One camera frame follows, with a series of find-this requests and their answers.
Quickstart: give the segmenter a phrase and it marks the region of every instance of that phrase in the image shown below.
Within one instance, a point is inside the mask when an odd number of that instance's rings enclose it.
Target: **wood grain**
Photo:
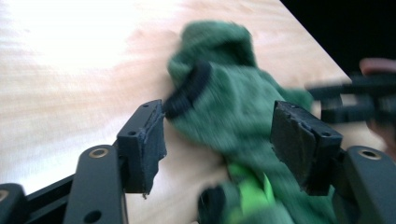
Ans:
[[[277,0],[0,0],[0,183],[31,193],[111,144],[140,105],[172,91],[167,60],[196,20],[246,26],[259,67],[281,85],[346,79]],[[131,223],[191,223],[200,191],[227,178],[219,155],[164,128],[168,156],[146,200],[128,195]],[[350,145],[380,146],[359,130]]]

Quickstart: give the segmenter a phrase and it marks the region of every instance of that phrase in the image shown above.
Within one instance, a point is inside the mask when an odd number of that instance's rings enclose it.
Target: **metal screw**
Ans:
[[[107,148],[97,148],[90,152],[90,157],[94,159],[102,158],[107,155],[108,149]]]
[[[9,194],[8,190],[0,189],[0,202],[2,202]]]

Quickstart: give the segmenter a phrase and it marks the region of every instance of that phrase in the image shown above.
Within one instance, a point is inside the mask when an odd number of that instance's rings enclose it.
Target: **screw hole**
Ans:
[[[370,159],[370,160],[380,160],[381,156],[375,152],[369,151],[369,150],[360,150],[359,154],[361,154],[363,157]]]
[[[97,158],[104,157],[105,155],[107,155],[107,153],[108,153],[107,148],[97,148],[90,152],[90,157],[97,159]]]
[[[84,223],[95,223],[101,218],[101,216],[102,213],[100,211],[92,211],[84,217]]]

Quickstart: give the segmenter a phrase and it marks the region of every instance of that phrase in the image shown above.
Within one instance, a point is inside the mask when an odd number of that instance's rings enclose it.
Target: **green cloth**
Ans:
[[[244,186],[247,182],[233,181],[235,174],[229,169],[232,181],[223,186],[237,188],[239,198],[225,194],[225,202],[233,200],[249,209],[226,212],[219,223],[335,222],[331,198],[309,197],[300,191],[269,141],[275,100],[309,109],[312,97],[304,90],[283,89],[257,67],[246,28],[223,21],[190,23],[168,71],[177,88],[163,106],[170,122],[190,140],[221,153],[230,167],[238,164],[255,174],[248,178],[250,189]],[[265,176],[271,184],[260,188],[257,184],[265,183]],[[272,194],[267,189],[271,185],[275,201],[249,200],[255,194]],[[222,191],[228,192],[229,187],[223,186]],[[200,219],[204,216],[205,210],[200,210]]]
[[[230,164],[228,168],[232,181],[223,182],[214,189],[206,189],[201,195],[198,203],[200,223],[252,223],[253,217],[261,217],[267,209],[277,207],[286,211],[281,204],[276,203],[265,175],[262,175],[261,182],[246,167]],[[287,212],[278,219],[282,220],[279,223],[291,220]]]

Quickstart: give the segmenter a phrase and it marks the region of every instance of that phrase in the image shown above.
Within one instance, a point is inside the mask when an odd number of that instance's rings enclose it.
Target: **lime green fabric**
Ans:
[[[191,108],[169,121],[191,141],[212,147],[230,162],[229,184],[242,198],[229,200],[239,205],[221,214],[220,223],[334,223],[330,197],[309,197],[300,191],[269,142],[275,100],[309,109],[311,95],[284,89],[259,69],[248,30],[234,23],[196,21],[187,25],[181,47],[168,64],[177,89],[192,91],[186,88],[186,80],[197,61],[210,63],[207,84],[191,100]],[[241,166],[254,173],[245,182],[236,181],[240,169],[247,172]],[[233,197],[230,195],[226,193],[226,198]]]

